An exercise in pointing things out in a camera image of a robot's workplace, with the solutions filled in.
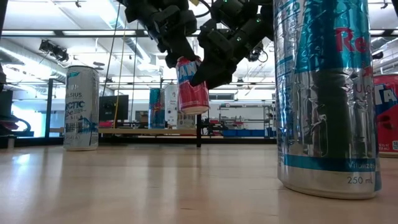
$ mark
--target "red can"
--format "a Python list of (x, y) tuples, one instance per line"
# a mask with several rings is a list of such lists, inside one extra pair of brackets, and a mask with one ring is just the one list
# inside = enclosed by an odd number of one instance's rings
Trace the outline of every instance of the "red can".
[(374, 77), (379, 152), (398, 154), (398, 75)]
[(200, 64), (199, 57), (194, 62), (184, 57), (177, 60), (178, 106), (185, 114), (202, 114), (209, 110), (209, 92), (206, 83), (195, 87), (189, 84)]

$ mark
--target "silver can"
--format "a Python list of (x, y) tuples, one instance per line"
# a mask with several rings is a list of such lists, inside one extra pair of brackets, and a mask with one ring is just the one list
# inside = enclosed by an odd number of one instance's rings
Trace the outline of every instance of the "silver can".
[(278, 177), (306, 194), (381, 188), (367, 0), (274, 0)]
[(94, 68), (68, 68), (63, 147), (69, 151), (90, 151), (98, 147), (99, 85)]

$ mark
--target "red bull can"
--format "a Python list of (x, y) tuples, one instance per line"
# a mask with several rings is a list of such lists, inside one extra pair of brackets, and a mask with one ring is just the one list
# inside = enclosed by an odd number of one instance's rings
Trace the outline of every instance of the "red bull can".
[(165, 128), (165, 99), (164, 89), (151, 88), (149, 90), (148, 128)]
[(377, 133), (382, 156), (398, 156), (398, 75), (374, 77)]
[(202, 114), (209, 110), (209, 92), (206, 83), (195, 87), (189, 84), (200, 64), (199, 57), (194, 62), (184, 57), (180, 57), (177, 61), (178, 106), (184, 114)]
[(278, 177), (359, 199), (381, 188), (367, 0), (274, 0)]

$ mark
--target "black monitor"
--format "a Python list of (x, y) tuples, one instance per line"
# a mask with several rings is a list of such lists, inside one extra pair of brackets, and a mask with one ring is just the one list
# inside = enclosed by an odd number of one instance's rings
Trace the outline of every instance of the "black monitor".
[[(99, 120), (113, 121), (116, 111), (117, 96), (99, 98)], [(118, 115), (116, 120), (129, 119), (129, 95), (119, 95)]]
[(11, 116), (12, 91), (0, 92), (0, 116)]

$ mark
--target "wooden floor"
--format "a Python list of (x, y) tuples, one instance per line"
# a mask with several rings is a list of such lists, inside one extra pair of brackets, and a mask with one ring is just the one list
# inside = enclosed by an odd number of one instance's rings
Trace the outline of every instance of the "wooden floor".
[(0, 223), (398, 223), (398, 159), (372, 200), (312, 197), (277, 180), (276, 146), (0, 151)]

